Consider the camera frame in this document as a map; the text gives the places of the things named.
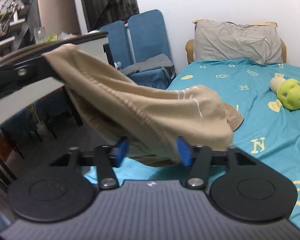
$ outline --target blue cushion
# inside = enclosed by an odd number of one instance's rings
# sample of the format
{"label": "blue cushion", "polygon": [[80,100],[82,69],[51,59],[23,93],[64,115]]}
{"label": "blue cushion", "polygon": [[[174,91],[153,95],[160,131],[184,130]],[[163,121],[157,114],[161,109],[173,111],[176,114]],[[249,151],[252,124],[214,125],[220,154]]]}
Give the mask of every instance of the blue cushion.
{"label": "blue cushion", "polygon": [[167,31],[159,10],[133,15],[128,25],[136,62],[143,62],[159,54],[166,54],[171,59]]}
{"label": "blue cushion", "polygon": [[109,47],[114,62],[120,61],[122,67],[132,64],[126,28],[123,21],[116,21],[100,28],[108,32]]}

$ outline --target stuffed toy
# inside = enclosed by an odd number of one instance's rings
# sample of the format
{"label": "stuffed toy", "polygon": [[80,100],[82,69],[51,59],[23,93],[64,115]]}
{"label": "stuffed toy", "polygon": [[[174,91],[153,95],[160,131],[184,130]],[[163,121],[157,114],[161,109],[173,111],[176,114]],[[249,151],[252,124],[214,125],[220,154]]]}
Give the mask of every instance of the stuffed toy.
{"label": "stuffed toy", "polygon": [[270,90],[277,95],[284,108],[290,111],[300,109],[300,82],[298,80],[274,77],[270,81]]}

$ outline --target black table leg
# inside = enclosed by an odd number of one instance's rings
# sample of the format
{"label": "black table leg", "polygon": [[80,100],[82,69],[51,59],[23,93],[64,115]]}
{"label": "black table leg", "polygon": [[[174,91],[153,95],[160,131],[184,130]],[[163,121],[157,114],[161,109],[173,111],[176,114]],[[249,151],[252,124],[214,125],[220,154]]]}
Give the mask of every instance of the black table leg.
{"label": "black table leg", "polygon": [[52,127],[50,126],[50,124],[49,124],[48,120],[44,121],[44,124],[46,125],[46,127],[47,127],[47,130],[48,130],[49,132],[51,132],[51,133],[52,133],[52,135],[54,136],[54,138],[56,139],[56,138],[57,138],[57,136],[56,136],[55,132],[53,131]]}
{"label": "black table leg", "polygon": [[40,142],[42,142],[41,136],[40,136],[40,134],[38,133],[38,131],[37,131],[37,130],[34,130],[34,133],[35,133],[35,135],[37,136],[38,140],[39,140]]}
{"label": "black table leg", "polygon": [[2,127],[1,127],[1,131],[2,131],[3,136],[7,139],[8,143],[10,144],[10,146],[12,146],[12,148],[14,149],[14,151],[17,152],[21,156],[22,159],[24,159],[24,156],[20,152],[19,148],[17,147],[17,144],[12,139],[11,135],[9,134],[9,132],[7,130],[5,130],[4,128],[2,128]]}
{"label": "black table leg", "polygon": [[65,88],[65,87],[62,87],[62,90],[63,90],[63,92],[64,92],[64,94],[65,94],[66,101],[67,101],[67,103],[68,103],[68,105],[69,105],[69,107],[70,107],[70,109],[71,109],[71,112],[72,112],[72,114],[73,114],[73,117],[74,117],[75,121],[77,122],[77,125],[78,125],[78,126],[82,126],[82,125],[83,125],[82,119],[81,119],[81,117],[80,117],[80,115],[79,115],[77,109],[75,108],[74,104],[72,103],[72,101],[71,101],[71,99],[70,99],[70,97],[69,97],[69,95],[68,95],[68,93],[67,93],[66,88]]}

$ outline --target gray ribbed surface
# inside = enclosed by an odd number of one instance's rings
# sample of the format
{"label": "gray ribbed surface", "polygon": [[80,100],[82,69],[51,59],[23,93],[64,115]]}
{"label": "gray ribbed surface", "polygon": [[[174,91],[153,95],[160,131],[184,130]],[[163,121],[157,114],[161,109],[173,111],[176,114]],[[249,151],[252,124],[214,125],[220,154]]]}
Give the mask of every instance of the gray ribbed surface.
{"label": "gray ribbed surface", "polygon": [[300,231],[286,220],[243,224],[216,211],[204,193],[185,189],[178,180],[154,182],[151,187],[149,181],[125,181],[117,190],[100,193],[80,216],[56,224],[18,220],[1,236],[6,240],[300,239]]}

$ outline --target window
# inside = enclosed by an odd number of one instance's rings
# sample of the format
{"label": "window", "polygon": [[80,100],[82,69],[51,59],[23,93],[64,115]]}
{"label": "window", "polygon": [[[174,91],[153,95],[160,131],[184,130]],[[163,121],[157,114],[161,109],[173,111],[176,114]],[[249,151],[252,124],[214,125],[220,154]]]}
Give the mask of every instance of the window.
{"label": "window", "polygon": [[[88,31],[94,26],[109,0],[82,0]],[[118,20],[127,21],[138,14],[137,0],[112,0],[98,22],[96,29]]]}

